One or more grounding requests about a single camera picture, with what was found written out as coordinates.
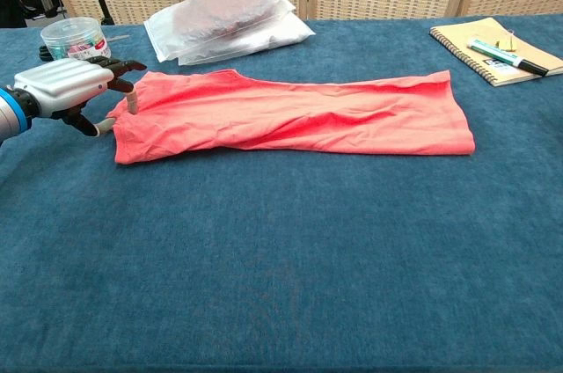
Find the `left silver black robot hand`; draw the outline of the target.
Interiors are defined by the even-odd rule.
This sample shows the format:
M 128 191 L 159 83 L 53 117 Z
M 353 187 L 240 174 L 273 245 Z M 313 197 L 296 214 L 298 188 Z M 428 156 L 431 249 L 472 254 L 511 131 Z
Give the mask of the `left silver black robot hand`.
M 83 135 L 97 137 L 110 131 L 116 119 L 92 123 L 82 115 L 82 109 L 104 91 L 114 90 L 126 96 L 128 111 L 136 114 L 134 85 L 121 76 L 145 69 L 140 62 L 112 57 L 64 58 L 16 74 L 13 87 L 2 91 L 1 97 L 12 110 L 19 133 L 31 127 L 32 119 L 46 118 L 61 120 Z

